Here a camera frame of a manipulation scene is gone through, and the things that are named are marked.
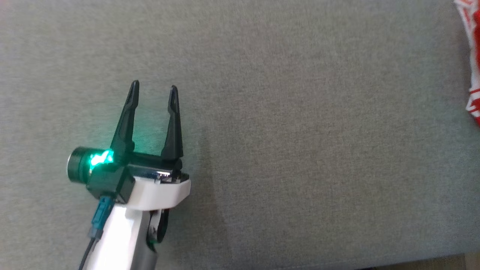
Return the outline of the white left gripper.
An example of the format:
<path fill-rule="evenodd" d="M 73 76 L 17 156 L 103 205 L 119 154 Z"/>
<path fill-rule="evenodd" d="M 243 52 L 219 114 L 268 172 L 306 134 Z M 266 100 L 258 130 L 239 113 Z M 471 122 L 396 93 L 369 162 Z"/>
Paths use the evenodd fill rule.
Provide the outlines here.
<path fill-rule="evenodd" d="M 134 115 L 139 104 L 140 82 L 134 80 L 127 94 L 110 149 L 115 155 L 134 150 Z M 169 123 L 161 156 L 134 153 L 128 168 L 135 183 L 126 204 L 139 211 L 166 210 L 177 206 L 191 192 L 191 180 L 182 172 L 183 143 L 179 92 L 170 88 L 168 100 Z"/>

